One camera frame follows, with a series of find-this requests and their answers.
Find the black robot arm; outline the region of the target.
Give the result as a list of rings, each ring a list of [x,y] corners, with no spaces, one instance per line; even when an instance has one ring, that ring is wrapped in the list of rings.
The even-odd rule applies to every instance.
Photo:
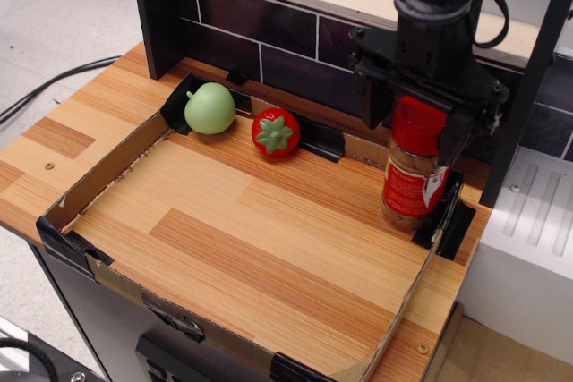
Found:
[[[505,0],[494,0],[502,13]],[[491,48],[507,36],[475,39],[483,0],[394,0],[395,30],[356,28],[350,67],[363,122],[374,128],[397,94],[412,96],[446,115],[438,159],[451,166],[476,135],[491,134],[501,119],[508,88],[476,60],[475,47]]]

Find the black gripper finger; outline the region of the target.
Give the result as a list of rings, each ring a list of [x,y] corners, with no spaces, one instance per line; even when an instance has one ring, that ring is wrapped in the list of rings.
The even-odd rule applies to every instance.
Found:
[[[358,99],[359,114],[369,129],[380,125],[393,107],[395,93],[387,80],[355,73],[355,94]]]
[[[461,152],[483,131],[482,113],[462,106],[452,108],[439,138],[439,166],[453,166]]]

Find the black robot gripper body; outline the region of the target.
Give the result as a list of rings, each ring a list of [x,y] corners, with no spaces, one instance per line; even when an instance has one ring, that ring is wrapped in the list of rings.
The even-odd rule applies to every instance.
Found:
[[[483,131],[500,124],[500,106],[509,90],[475,59],[474,47],[491,48],[507,36],[509,25],[488,42],[475,39],[483,0],[394,0],[397,30],[356,27],[349,33],[355,51],[349,58],[354,71],[387,80],[397,91],[412,91],[425,103],[446,113],[462,106],[482,113]],[[509,16],[505,0],[494,0]]]

